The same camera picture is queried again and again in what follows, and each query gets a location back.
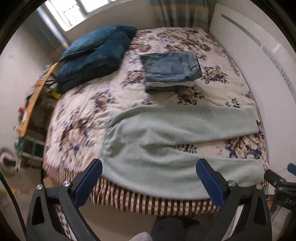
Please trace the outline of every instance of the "striped curtain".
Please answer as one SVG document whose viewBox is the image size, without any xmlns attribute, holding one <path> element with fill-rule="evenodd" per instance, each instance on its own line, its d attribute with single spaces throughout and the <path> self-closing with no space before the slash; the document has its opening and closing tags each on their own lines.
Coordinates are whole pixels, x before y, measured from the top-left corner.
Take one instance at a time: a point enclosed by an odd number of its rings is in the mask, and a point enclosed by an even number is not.
<svg viewBox="0 0 296 241">
<path fill-rule="evenodd" d="M 25 20 L 24 25 L 52 60 L 58 62 L 67 49 L 68 43 L 44 8 L 40 6 Z"/>
<path fill-rule="evenodd" d="M 208 31 L 208 0 L 149 0 L 158 27 L 200 27 Z"/>
</svg>

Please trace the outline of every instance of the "stack of folded clothes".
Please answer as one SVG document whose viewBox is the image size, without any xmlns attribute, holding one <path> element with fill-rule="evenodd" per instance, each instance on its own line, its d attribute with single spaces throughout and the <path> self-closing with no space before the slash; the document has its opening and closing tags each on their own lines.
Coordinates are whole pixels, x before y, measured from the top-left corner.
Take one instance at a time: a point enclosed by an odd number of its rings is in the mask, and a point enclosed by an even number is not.
<svg viewBox="0 0 296 241">
<path fill-rule="evenodd" d="M 58 73 L 57 92 L 64 94 L 80 84 L 118 70 L 136 32 L 134 27 L 114 25 L 75 40 L 59 60 L 64 64 Z"/>
<path fill-rule="evenodd" d="M 194 52 L 150 53 L 140 56 L 146 73 L 145 91 L 178 91 L 202 77 Z"/>
</svg>

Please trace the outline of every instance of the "decorative gray strip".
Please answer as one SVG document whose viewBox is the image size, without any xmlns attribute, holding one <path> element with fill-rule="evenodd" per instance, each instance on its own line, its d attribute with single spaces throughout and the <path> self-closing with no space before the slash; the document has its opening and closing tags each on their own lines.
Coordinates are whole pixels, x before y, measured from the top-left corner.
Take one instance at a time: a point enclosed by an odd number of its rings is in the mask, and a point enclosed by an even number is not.
<svg viewBox="0 0 296 241">
<path fill-rule="evenodd" d="M 280 63 L 275 59 L 275 57 L 272 55 L 272 53 L 266 48 L 266 47 L 262 47 L 263 52 L 268 56 L 268 58 L 273 62 L 273 64 L 275 65 L 275 67 L 278 69 L 279 73 L 281 74 L 282 78 L 284 79 L 286 85 L 288 86 L 293 99 L 296 103 L 296 91 L 292 85 L 292 83 L 290 82 L 286 72 L 283 70 L 283 68 L 281 67 Z"/>
<path fill-rule="evenodd" d="M 248 35 L 258 46 L 261 46 L 261 42 L 253 34 L 251 34 L 248 30 L 246 30 L 243 26 L 239 25 L 237 22 L 225 16 L 224 14 L 221 14 L 221 17 L 225 18 L 226 20 L 231 22 L 233 25 L 238 27 L 241 31 L 243 31 L 246 35 Z"/>
</svg>

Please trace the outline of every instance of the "bed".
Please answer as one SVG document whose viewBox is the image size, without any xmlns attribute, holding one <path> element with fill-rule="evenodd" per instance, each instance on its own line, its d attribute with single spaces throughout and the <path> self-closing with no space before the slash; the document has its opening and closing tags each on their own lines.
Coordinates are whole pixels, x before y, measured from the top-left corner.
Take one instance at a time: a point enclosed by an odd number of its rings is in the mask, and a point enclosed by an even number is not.
<svg viewBox="0 0 296 241">
<path fill-rule="evenodd" d="M 145 73 L 139 55 L 167 51 L 193 51 L 203 77 L 193 87 L 178 92 L 147 94 Z M 215 38 L 200 28 L 156 28 L 138 31 L 121 68 L 102 78 L 82 84 L 58 101 L 46 137 L 43 168 L 61 183 L 72 180 L 100 152 L 104 122 L 115 113 L 139 105 L 168 104 L 254 108 L 256 102 L 232 58 Z M 211 141 L 184 143 L 174 148 L 199 155 L 262 160 L 268 168 L 264 130 L 257 112 L 258 134 Z M 118 210 L 158 216 L 192 215 L 219 210 L 211 200 L 168 200 L 126 190 L 100 177 L 91 202 Z"/>
</svg>

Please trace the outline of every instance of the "metal screw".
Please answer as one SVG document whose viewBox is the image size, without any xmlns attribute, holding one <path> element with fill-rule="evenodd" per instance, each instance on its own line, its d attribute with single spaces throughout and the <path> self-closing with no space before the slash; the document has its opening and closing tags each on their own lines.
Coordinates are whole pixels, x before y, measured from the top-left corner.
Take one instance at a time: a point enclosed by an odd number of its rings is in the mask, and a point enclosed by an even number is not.
<svg viewBox="0 0 296 241">
<path fill-rule="evenodd" d="M 40 190 L 40 189 L 42 189 L 42 188 L 43 188 L 43 185 L 42 185 L 42 184 L 39 184 L 39 185 L 37 185 L 37 187 L 36 187 L 37 190 Z"/>
<path fill-rule="evenodd" d="M 260 184 L 257 184 L 257 185 L 256 185 L 256 188 L 257 188 L 258 190 L 262 190 L 262 186 L 261 186 Z"/>
<path fill-rule="evenodd" d="M 63 186 L 64 186 L 64 187 L 68 187 L 68 186 L 70 186 L 70 184 L 71 184 L 70 181 L 64 181 L 64 182 L 63 182 Z"/>
<path fill-rule="evenodd" d="M 228 181 L 228 185 L 234 187 L 236 185 L 235 181 Z"/>
</svg>

